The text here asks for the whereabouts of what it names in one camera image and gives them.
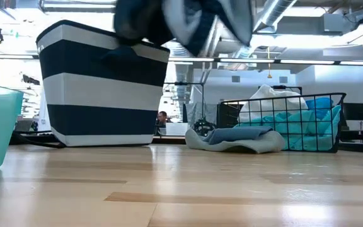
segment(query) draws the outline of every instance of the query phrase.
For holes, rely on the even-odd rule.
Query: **wooden floor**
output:
[[[2,226],[363,227],[363,153],[13,146]]]

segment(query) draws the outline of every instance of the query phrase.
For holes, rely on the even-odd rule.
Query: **gray blanket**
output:
[[[272,131],[269,126],[251,126],[232,129],[215,129],[207,137],[203,138],[204,142],[209,145],[219,144],[223,141],[238,141],[243,139],[258,139],[262,134]]]

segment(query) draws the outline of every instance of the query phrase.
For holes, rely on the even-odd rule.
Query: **navy and white striped bin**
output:
[[[137,56],[101,60],[119,48],[115,33],[59,21],[37,37],[51,129],[66,146],[149,144],[169,50],[148,43]]]

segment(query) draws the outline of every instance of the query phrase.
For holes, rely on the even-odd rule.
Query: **man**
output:
[[[156,135],[159,135],[160,128],[166,128],[166,123],[170,122],[168,120],[168,114],[165,111],[160,111],[158,113],[158,120],[156,121]]]

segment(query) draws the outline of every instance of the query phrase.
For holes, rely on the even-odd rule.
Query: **dark fabric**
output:
[[[162,45],[174,37],[177,39],[177,35],[171,32],[172,29],[169,28],[169,23],[166,22],[166,18],[163,16],[162,7],[165,1],[167,0],[118,0],[114,17],[114,30],[119,37],[122,37],[123,43],[133,44],[140,42],[143,38],[148,38],[154,44]],[[238,40],[243,42],[244,45],[249,45],[249,42],[240,38],[234,30],[223,5],[219,2],[220,0],[177,1],[183,1],[185,14],[185,21],[183,22],[186,24],[190,24],[192,20],[197,20],[194,15],[201,12],[198,27],[192,33],[188,43],[183,44],[193,55],[198,55],[205,45],[215,16],[221,19]],[[239,1],[248,1],[249,7],[243,9],[243,11],[251,18],[250,0]],[[242,14],[242,9],[238,9],[237,0],[223,0],[223,2],[230,5],[232,15]],[[253,30],[253,20],[248,20],[247,24],[242,25],[239,29],[251,32]]]
[[[130,49],[119,47],[110,51],[60,40],[40,53],[43,79],[59,73],[73,73],[162,87],[167,63],[139,57]]]
[[[51,125],[66,136],[152,135],[157,111],[47,105]]]
[[[242,139],[258,139],[266,132],[272,131],[269,126],[251,126],[233,129],[215,129],[203,139],[210,145],[219,144],[223,141],[237,141]]]

